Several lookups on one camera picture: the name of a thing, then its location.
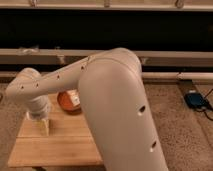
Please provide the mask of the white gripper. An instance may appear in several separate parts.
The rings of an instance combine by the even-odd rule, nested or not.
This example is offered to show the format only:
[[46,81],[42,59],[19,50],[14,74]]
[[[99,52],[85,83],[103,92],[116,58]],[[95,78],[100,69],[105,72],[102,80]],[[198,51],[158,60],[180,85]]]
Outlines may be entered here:
[[51,103],[48,99],[33,99],[26,103],[27,117],[33,120],[35,128],[40,132],[49,135],[49,119],[48,114],[51,109]]

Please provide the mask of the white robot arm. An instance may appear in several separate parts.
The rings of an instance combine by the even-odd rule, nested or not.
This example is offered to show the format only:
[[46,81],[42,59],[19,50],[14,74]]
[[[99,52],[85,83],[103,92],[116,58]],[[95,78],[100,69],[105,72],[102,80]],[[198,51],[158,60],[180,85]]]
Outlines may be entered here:
[[169,171],[132,51],[90,55],[42,76],[25,68],[8,85],[8,98],[37,118],[48,114],[49,94],[76,89],[81,109],[107,171]]

